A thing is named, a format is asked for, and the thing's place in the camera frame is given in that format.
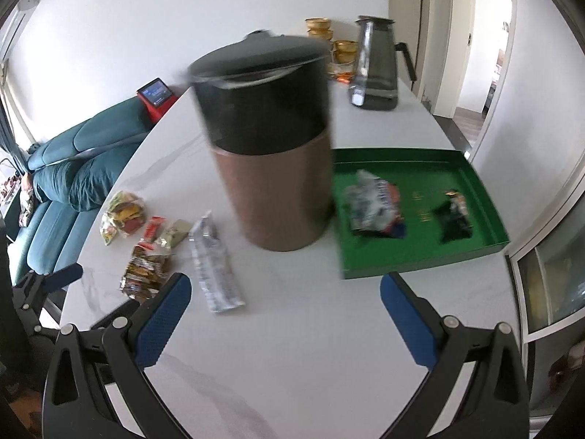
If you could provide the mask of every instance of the digital screen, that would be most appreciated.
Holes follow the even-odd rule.
[[[140,93],[154,106],[160,106],[173,93],[165,86],[162,80],[154,81],[150,86],[140,90]]]

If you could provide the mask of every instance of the red device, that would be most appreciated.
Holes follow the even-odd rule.
[[[150,81],[146,86],[138,89],[136,94],[146,105],[152,123],[157,123],[178,101],[178,97],[160,78]]]

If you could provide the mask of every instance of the glass pitcher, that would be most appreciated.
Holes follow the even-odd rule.
[[[360,16],[358,53],[353,63],[349,98],[353,105],[368,110],[392,110],[399,102],[396,52],[404,54],[411,81],[416,81],[414,64],[406,43],[394,42],[394,20]]]

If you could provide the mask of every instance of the pitcher handle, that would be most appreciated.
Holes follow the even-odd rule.
[[[410,80],[416,82],[416,71],[414,70],[414,64],[412,63],[412,58],[410,57],[410,51],[408,51],[408,46],[405,42],[399,42],[394,46],[396,51],[400,51],[404,54],[404,60],[406,61],[406,67],[408,68],[408,75],[410,76]]]

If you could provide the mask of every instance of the green tray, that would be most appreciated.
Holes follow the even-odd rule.
[[[337,149],[333,159],[337,237],[346,279],[479,258],[498,252],[510,241],[481,180],[459,151]],[[399,188],[406,223],[404,239],[352,233],[344,191],[357,183],[356,171],[360,168]],[[443,244],[441,226],[432,210],[447,200],[447,190],[457,190],[465,196],[473,236]]]

